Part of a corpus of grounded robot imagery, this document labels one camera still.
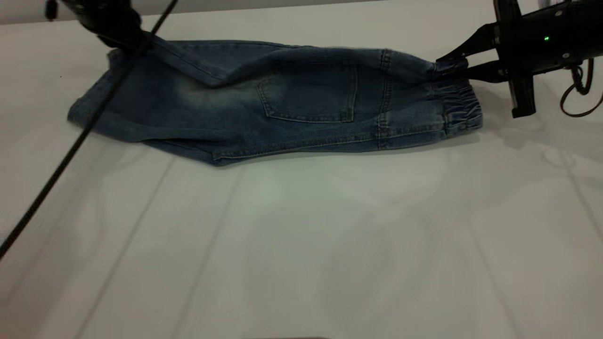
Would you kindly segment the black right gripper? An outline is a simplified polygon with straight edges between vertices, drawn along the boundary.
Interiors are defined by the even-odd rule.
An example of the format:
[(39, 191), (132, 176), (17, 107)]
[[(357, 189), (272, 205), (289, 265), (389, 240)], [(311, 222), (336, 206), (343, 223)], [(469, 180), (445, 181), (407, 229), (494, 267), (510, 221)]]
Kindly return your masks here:
[[(496, 38), (496, 24), (478, 28), (459, 47), (437, 59), (433, 81), (509, 81), (513, 118), (536, 112), (535, 75), (560, 69), (571, 72), (572, 84), (562, 95), (560, 107), (571, 91), (580, 95), (590, 92), (594, 59), (602, 55), (603, 49), (600, 0), (564, 0), (525, 15), (516, 0), (496, 0), (493, 4)], [(469, 66), (469, 56), (495, 47), (504, 68), (498, 61)]]

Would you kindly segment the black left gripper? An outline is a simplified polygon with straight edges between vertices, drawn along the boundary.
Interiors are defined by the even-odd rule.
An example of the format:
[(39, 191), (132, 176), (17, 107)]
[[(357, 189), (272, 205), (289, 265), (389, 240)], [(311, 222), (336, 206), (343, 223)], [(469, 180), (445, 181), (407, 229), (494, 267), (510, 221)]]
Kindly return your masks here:
[(111, 48), (136, 51), (148, 33), (141, 29), (141, 18), (131, 0), (63, 0), (84, 28)]

